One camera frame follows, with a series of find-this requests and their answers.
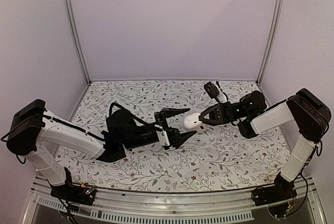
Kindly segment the white earbud charging case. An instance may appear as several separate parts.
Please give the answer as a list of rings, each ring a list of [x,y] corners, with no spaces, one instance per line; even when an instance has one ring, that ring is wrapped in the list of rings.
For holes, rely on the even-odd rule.
[[[183,119],[183,126],[186,129],[194,129],[202,124],[202,121],[199,119],[200,113],[193,113],[188,115]]]

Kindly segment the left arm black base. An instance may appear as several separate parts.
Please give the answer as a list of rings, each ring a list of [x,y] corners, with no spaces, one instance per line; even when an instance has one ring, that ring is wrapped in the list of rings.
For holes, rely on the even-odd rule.
[[[96,197],[96,187],[88,183],[74,185],[70,171],[67,168],[64,169],[66,175],[65,182],[58,186],[51,184],[51,196],[68,202],[92,206]]]

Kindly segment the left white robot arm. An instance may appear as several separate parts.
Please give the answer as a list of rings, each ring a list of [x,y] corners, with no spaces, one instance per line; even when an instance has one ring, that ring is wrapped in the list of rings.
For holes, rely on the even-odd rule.
[[[189,109],[164,108],[154,114],[155,121],[145,122],[128,109],[113,102],[106,118],[107,129],[96,135],[81,126],[66,121],[45,107],[45,101],[36,99],[12,120],[8,133],[1,137],[7,149],[30,161],[52,186],[66,199],[72,200],[78,190],[70,183],[67,169],[61,168],[43,143],[54,143],[85,153],[89,159],[114,163],[126,157],[126,151],[159,143],[164,149],[180,148],[196,131],[181,133],[170,127],[167,119]]]

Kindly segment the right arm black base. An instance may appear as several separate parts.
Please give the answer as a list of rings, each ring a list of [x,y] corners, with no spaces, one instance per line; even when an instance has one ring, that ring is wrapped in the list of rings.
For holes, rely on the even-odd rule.
[[[269,207],[269,213],[276,218],[287,216],[294,205],[297,192],[294,186],[294,181],[287,181],[281,175],[277,174],[274,185],[269,187],[259,186],[252,191],[251,198],[256,206],[262,206],[280,201],[285,201],[283,204]]]

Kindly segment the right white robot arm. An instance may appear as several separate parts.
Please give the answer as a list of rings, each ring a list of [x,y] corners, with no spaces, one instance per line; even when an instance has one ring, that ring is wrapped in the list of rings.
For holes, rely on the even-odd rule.
[[[236,123],[240,134],[247,139],[294,122],[298,127],[298,139],[278,175],[287,182],[293,182],[328,130],[331,110],[305,88],[271,107],[267,107],[260,91],[253,91],[239,102],[219,102],[209,107],[200,113],[198,119],[211,126]]]

